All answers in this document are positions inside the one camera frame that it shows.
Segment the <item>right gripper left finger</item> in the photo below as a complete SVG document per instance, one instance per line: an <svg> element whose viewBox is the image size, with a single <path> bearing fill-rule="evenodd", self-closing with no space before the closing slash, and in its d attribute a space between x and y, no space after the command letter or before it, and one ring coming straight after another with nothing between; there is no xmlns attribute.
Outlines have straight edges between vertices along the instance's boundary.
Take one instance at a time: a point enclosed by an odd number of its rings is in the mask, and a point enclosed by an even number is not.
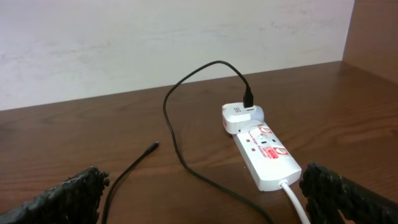
<svg viewBox="0 0 398 224"><path fill-rule="evenodd" d="M109 174L97 167L80 172L21 206L1 214L4 224L96 223Z"/></svg>

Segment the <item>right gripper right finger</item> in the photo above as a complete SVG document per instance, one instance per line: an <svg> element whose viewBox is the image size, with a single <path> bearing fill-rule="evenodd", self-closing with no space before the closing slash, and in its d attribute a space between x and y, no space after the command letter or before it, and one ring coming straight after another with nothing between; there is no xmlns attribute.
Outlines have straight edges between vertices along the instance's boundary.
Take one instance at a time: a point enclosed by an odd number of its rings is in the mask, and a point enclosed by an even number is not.
<svg viewBox="0 0 398 224"><path fill-rule="evenodd" d="M311 162L299 182L312 223L397 224L397 203Z"/></svg>

